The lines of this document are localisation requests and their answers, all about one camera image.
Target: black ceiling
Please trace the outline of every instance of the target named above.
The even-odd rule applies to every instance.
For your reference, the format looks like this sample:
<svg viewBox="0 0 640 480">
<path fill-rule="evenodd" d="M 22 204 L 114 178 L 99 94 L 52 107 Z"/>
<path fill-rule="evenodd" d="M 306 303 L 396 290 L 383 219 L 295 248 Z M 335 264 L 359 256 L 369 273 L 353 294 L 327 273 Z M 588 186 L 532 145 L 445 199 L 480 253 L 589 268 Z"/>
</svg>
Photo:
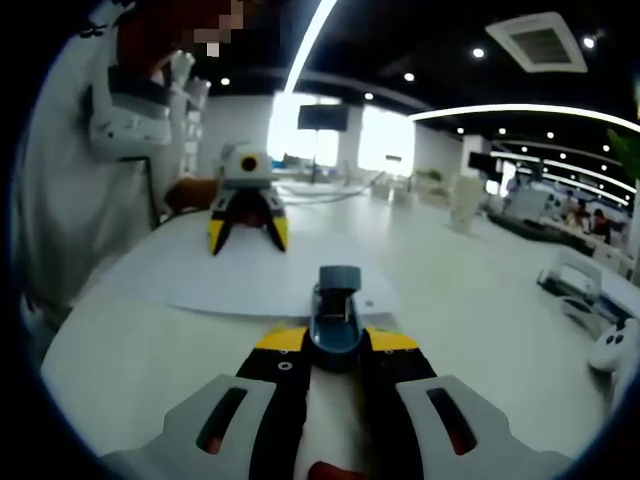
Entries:
<svg viewBox="0 0 640 480">
<path fill-rule="evenodd" d="M 386 87 L 433 108 L 543 103 L 587 108 L 637 122 L 633 89 L 634 78 L 640 75 L 640 41 L 632 3 L 338 0 L 305 69 Z M 256 75 L 246 69 L 288 69 L 317 5 L 318 0 L 265 0 L 255 28 L 234 31 L 231 42 L 222 46 L 220 58 L 207 58 L 204 48 L 196 49 L 194 74 L 212 80 L 212 95 L 281 89 L 283 78 Z M 583 49 L 587 73 L 526 73 L 485 31 L 487 25 L 498 21 L 548 11 L 559 13 L 578 41 L 584 35 L 597 35 L 596 48 Z M 475 47 L 486 51 L 485 58 L 472 57 Z M 406 82 L 405 72 L 414 73 L 415 81 Z M 223 76 L 232 78 L 228 87 L 219 84 Z M 299 82 L 298 89 L 336 95 L 347 103 L 364 101 L 362 91 L 321 82 Z M 373 103 L 407 114 L 417 111 L 381 95 Z M 505 113 L 465 115 L 428 124 L 452 134 L 462 126 L 466 133 L 479 133 L 491 140 L 546 143 L 613 158 L 612 152 L 602 150 L 608 125 L 594 120 Z M 507 134 L 499 135 L 499 128 L 506 128 Z M 554 132 L 553 140 L 546 136 L 549 131 Z M 508 148 L 519 150 L 517 145 Z M 545 158 L 558 155 L 558 150 L 537 150 Z M 585 168 L 598 162 L 578 154 L 567 160 Z M 629 181 L 619 168 L 609 173 Z"/>
</svg>

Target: television screen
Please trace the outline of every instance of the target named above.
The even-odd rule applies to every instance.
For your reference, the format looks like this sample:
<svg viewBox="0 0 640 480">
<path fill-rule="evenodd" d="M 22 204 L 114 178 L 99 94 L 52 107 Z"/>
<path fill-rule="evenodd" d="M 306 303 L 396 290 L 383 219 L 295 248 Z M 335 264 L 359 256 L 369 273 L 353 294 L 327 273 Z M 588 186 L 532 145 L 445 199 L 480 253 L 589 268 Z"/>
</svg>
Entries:
<svg viewBox="0 0 640 480">
<path fill-rule="evenodd" d="M 471 152 L 469 154 L 469 168 L 480 170 L 489 175 L 497 171 L 498 160 L 491 155 L 484 153 Z"/>
<path fill-rule="evenodd" d="M 299 130 L 347 130 L 346 105 L 303 105 L 298 115 Z"/>
</svg>

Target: white paper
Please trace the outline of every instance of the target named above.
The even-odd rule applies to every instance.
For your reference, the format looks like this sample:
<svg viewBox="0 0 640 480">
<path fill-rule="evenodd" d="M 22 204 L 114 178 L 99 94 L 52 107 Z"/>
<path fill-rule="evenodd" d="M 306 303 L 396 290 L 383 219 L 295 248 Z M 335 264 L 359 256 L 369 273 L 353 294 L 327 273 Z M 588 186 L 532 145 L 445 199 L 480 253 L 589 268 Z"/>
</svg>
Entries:
<svg viewBox="0 0 640 480">
<path fill-rule="evenodd" d="M 153 303 L 206 312 L 303 317 L 322 265 L 361 268 L 361 314 L 394 313 L 391 285 L 347 235 L 289 231 L 279 251 L 266 231 L 236 225 L 220 253 L 209 251 L 209 213 L 172 220 L 105 273 L 104 280 Z"/>
</svg>

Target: bright window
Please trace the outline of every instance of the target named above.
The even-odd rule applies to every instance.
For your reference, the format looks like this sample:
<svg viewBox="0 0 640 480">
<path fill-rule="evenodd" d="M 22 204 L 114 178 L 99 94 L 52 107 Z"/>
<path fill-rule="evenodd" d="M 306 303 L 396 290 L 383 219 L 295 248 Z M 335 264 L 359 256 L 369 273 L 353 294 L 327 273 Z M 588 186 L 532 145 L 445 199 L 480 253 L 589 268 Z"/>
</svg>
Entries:
<svg viewBox="0 0 640 480">
<path fill-rule="evenodd" d="M 409 176 L 413 172 L 415 123 L 405 115 L 365 106 L 358 147 L 358 168 Z M 400 161 L 387 157 L 400 158 Z"/>
<path fill-rule="evenodd" d="M 276 93 L 273 112 L 269 121 L 267 152 L 269 156 L 282 161 L 285 153 L 293 157 L 313 160 L 325 167 L 338 163 L 339 132 L 332 130 L 298 130 L 298 114 L 302 105 L 337 105 L 340 100 L 304 93 L 287 95 Z"/>
</svg>

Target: air vent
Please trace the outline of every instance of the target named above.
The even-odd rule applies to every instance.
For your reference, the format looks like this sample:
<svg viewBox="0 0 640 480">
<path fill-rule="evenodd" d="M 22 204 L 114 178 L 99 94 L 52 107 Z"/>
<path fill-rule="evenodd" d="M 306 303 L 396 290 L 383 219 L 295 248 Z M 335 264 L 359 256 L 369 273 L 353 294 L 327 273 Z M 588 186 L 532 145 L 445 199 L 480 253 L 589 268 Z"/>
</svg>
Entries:
<svg viewBox="0 0 640 480">
<path fill-rule="evenodd" d="M 494 23 L 486 31 L 528 73 L 587 71 L 576 39 L 556 12 Z"/>
</svg>

